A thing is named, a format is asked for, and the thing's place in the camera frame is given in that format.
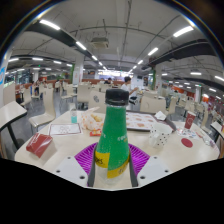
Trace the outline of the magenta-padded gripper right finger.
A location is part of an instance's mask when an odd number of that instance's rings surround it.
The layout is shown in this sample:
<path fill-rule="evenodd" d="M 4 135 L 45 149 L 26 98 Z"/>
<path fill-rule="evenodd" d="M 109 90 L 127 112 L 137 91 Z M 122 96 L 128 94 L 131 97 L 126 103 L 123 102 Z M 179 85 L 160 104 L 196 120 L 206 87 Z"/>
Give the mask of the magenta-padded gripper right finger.
<path fill-rule="evenodd" d="M 129 149 L 130 179 L 133 187 L 143 187 L 172 173 L 157 155 L 150 156 L 132 144 Z"/>

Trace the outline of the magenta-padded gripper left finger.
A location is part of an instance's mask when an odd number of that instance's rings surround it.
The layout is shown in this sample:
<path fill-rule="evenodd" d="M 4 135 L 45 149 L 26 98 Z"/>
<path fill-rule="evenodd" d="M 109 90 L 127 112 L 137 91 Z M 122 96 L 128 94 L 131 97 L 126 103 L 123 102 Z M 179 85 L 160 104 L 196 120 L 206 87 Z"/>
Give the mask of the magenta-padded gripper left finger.
<path fill-rule="evenodd" d="M 75 156 L 67 156 L 54 174 L 82 187 L 93 187 L 95 180 L 95 147 L 93 143 Z"/>

